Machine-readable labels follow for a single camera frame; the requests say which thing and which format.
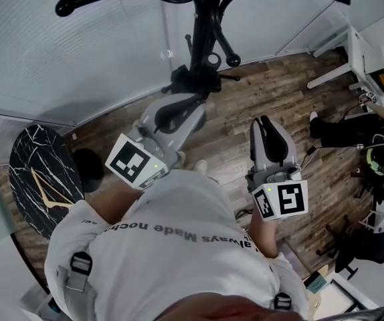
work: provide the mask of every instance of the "black marble table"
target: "black marble table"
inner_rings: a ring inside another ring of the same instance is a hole
[[[70,207],[84,198],[70,151],[63,138],[46,126],[29,126],[17,137],[9,180],[24,219],[48,239]]]

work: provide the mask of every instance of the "person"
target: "person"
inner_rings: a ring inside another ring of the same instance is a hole
[[[384,132],[384,107],[368,101],[366,96],[361,97],[361,102],[375,113],[364,113],[340,122],[325,122],[316,112],[312,112],[310,115],[311,137],[321,139],[323,147],[371,144],[375,134]]]
[[[54,229],[45,262],[49,289],[70,316],[59,269],[88,251],[96,320],[296,321],[307,316],[304,284],[278,253],[276,222],[257,209],[246,233],[229,199],[206,177],[172,170],[144,192],[119,180],[88,204],[78,201]],[[290,311],[274,309],[279,293]]]

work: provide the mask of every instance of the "black knob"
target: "black knob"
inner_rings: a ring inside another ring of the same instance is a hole
[[[230,67],[238,67],[241,64],[241,58],[233,53],[226,57],[226,64]]]
[[[74,0],[60,0],[56,5],[56,13],[59,17],[71,15],[75,9]]]

